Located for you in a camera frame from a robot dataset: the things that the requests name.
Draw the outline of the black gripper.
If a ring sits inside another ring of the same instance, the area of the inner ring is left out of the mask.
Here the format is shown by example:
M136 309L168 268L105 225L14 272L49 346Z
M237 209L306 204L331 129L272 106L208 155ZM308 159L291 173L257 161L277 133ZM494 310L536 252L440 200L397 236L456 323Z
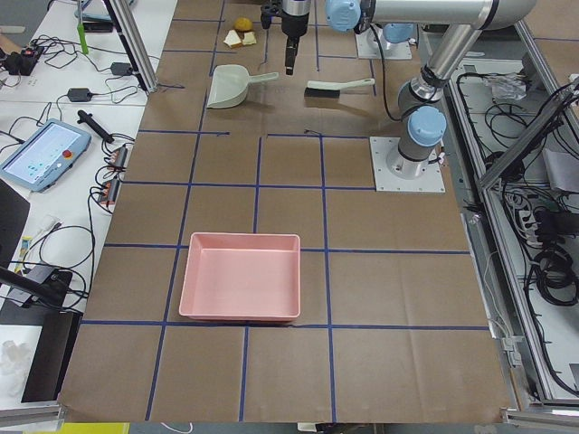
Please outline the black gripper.
M307 32L310 1L270 0L261 6L261 27L268 30L272 19L281 19L281 30L288 36L285 48L285 72L294 73L295 62L299 52L299 39Z

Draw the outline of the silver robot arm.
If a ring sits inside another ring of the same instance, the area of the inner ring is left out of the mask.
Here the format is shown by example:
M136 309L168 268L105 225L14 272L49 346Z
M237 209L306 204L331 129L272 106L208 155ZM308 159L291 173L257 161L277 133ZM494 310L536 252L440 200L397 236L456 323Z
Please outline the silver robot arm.
M400 89L400 121L409 124L423 106L437 103L443 88L471 46L487 30L499 30L526 17L534 1L326 1L327 24L336 32L371 34L381 61L391 44L419 34L422 24L447 27L441 44L418 76Z

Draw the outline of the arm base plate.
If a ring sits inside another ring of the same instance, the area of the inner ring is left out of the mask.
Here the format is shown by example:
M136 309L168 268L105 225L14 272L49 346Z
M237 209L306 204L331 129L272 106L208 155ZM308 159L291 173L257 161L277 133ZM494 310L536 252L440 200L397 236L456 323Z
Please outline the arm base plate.
M356 35L356 48L359 59L379 60L381 58L379 44L370 30ZM407 41L383 42L382 50L387 61L405 61L413 57L410 44Z
M422 162L405 159L398 149L399 137L370 137L375 190L379 193L446 192L436 152Z

